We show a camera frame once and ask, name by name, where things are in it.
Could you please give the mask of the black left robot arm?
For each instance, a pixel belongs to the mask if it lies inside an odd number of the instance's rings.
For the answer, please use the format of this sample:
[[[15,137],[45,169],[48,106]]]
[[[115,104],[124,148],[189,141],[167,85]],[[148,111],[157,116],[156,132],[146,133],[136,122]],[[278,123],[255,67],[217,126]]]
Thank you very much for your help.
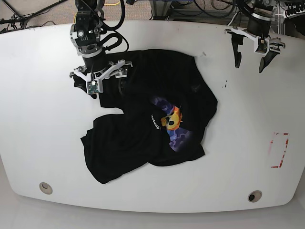
[[[250,6],[244,0],[237,0],[236,6],[248,18],[248,24],[245,29],[225,29],[225,33],[231,35],[234,66],[240,67],[242,53],[238,51],[238,47],[244,44],[244,38],[248,38],[253,41],[254,52],[262,55],[258,70],[261,73],[281,53],[281,48],[285,48],[285,43],[280,38],[271,38],[269,35],[271,23],[275,20],[276,1],[254,0]]]

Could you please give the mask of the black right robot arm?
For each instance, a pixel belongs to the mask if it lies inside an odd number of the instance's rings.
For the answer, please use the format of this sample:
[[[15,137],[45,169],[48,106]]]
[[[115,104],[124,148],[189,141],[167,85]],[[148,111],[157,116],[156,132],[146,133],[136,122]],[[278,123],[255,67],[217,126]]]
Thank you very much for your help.
[[[70,39],[77,50],[77,54],[84,61],[70,72],[74,86],[82,89],[92,98],[103,93],[103,81],[111,77],[125,78],[131,61],[119,59],[112,62],[107,58],[107,51],[127,41],[117,30],[125,19],[125,4],[120,1],[121,17],[117,25],[109,26],[105,23],[103,0],[77,0],[75,2],[77,14],[75,23],[71,26]]]

